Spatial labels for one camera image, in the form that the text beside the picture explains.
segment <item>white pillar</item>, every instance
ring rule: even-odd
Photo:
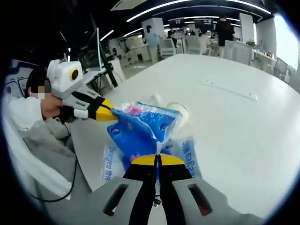
[[[147,33],[146,27],[150,25],[152,29],[162,38],[166,38],[164,22],[162,18],[151,18],[142,22],[145,34]]]
[[[254,40],[253,18],[251,15],[240,13],[240,24],[242,29],[242,42]]]

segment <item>ceiling light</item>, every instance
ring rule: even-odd
[[[155,9],[162,8],[162,7],[169,6],[169,5],[174,5],[174,4],[177,4],[177,3],[182,3],[182,2],[185,2],[185,1],[194,1],[194,0],[177,0],[177,1],[171,1],[171,2],[165,3],[165,4],[162,4],[162,5],[159,5],[159,6],[155,6],[153,8],[147,9],[146,11],[143,11],[143,12],[131,17],[126,22],[130,22],[130,21],[132,21],[132,20],[134,20],[134,19],[136,19],[136,18],[138,18],[138,17],[140,17],[140,16],[142,16],[142,15],[148,13],[148,12],[151,12]],[[248,2],[244,2],[244,1],[240,1],[240,0],[226,0],[226,1],[232,1],[232,2],[237,2],[237,3],[243,4],[243,5],[251,6],[251,7],[257,8],[257,9],[259,9],[259,10],[265,12],[265,13],[271,14],[270,11],[268,11],[268,10],[262,8],[262,7],[259,7],[257,5],[248,3]]]
[[[142,27],[142,28],[139,28],[139,29],[137,29],[137,30],[134,30],[134,31],[132,31],[132,32],[129,32],[128,34],[125,34],[123,37],[127,37],[128,35],[133,34],[133,33],[137,32],[137,31],[139,31],[139,30],[142,30],[142,29],[143,29],[143,27]]]
[[[220,18],[219,16],[190,16],[190,17],[184,17],[183,19],[197,19],[197,18]]]
[[[240,27],[238,24],[231,23],[232,26]]]
[[[144,15],[144,14],[146,14],[146,13],[148,13],[148,12],[151,12],[151,11],[153,11],[153,10],[155,10],[155,9],[162,8],[162,7],[169,6],[169,5],[173,5],[173,4],[177,4],[177,3],[181,3],[181,2],[185,2],[185,1],[193,1],[193,0],[177,0],[177,1],[171,1],[171,2],[165,3],[165,4],[162,4],[162,5],[159,5],[159,6],[155,6],[155,7],[153,7],[153,8],[147,9],[146,11],[143,11],[143,12],[141,12],[141,13],[139,13],[139,14],[133,16],[133,17],[131,17],[131,18],[130,18],[129,20],[127,20],[126,22],[130,22],[130,21],[132,21],[132,20],[134,20],[134,19],[140,17],[141,15]]]
[[[237,19],[233,19],[233,18],[226,18],[227,20],[234,20],[234,21],[240,21],[240,20],[237,20]]]
[[[114,30],[111,30],[108,32],[103,38],[100,39],[100,41],[103,41],[105,38],[107,38],[109,35],[111,35],[114,32]]]
[[[237,3],[240,3],[240,4],[244,4],[244,5],[247,5],[247,6],[251,6],[253,8],[257,8],[267,14],[271,14],[271,12],[269,12],[268,10],[262,8],[262,7],[259,7],[257,5],[254,5],[254,4],[251,4],[251,3],[248,3],[248,2],[245,2],[245,1],[240,1],[240,0],[226,0],[226,1],[232,1],[232,2],[237,2]]]

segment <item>ceiling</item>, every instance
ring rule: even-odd
[[[272,0],[264,0],[265,5],[262,0],[243,1],[263,7],[272,13],[276,12]],[[140,28],[142,21],[152,17],[161,17],[164,24],[168,24],[169,19],[187,16],[226,15],[238,19],[239,13],[243,12],[251,14],[254,22],[272,16],[254,7],[227,0],[189,0],[158,8],[127,22],[147,9],[172,1],[147,0],[133,9],[111,11],[118,2],[119,0],[52,0],[46,4],[40,0],[18,1],[14,5],[13,24],[10,27],[12,56],[37,63],[48,63],[51,59],[61,57],[69,47],[80,48],[87,43],[94,31],[91,17],[100,28],[100,37],[114,30],[106,39],[109,40]]]

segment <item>dark clothing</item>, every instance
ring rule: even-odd
[[[219,46],[225,46],[225,41],[233,41],[234,29],[228,21],[218,21],[216,32],[219,38]]]
[[[173,37],[168,37],[168,39],[172,39],[173,40],[173,43],[174,43],[174,46],[176,48],[176,45],[177,45],[177,39],[176,38],[173,38]]]

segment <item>monitor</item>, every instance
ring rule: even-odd
[[[196,29],[214,30],[212,19],[197,19],[195,20]]]
[[[183,18],[176,19],[176,20],[169,20],[168,22],[170,24],[170,28],[181,28],[185,26]]]
[[[99,28],[95,30],[88,40],[86,46],[79,51],[79,61],[85,71],[98,71],[103,73],[106,71],[100,55],[100,38]]]

